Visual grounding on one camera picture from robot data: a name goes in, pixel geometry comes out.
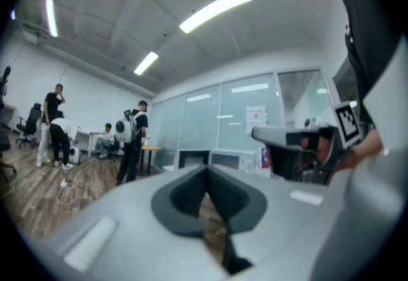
ceiling light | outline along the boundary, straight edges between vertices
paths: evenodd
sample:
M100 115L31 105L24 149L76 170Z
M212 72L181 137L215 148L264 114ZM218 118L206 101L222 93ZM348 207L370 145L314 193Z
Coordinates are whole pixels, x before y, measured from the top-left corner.
M265 90L265 89L269 89L268 83L248 85L248 86L243 86L243 87L235 87L234 89L231 89L231 91L232 93L241 93L241 92L249 92L250 90Z
M210 94L202 94L199 96L193 96L193 97L188 97L186 99L187 102L194 102L194 101L198 101L198 100L202 100L202 99L208 99L209 97L211 97Z
M141 75L159 56L151 52L149 53L144 60L139 63L139 66L135 69L136 75Z
M200 11L197 11L193 16L185 20L179 26L185 33L190 33L193 29L200 26L202 23L210 20L218 14L229 10L239 4L247 3L251 0L215 0Z
M54 15L54 0L45 0L45 6L47 9L47 18L48 18L48 30L50 31L51 36L58 37L57 24L55 23Z

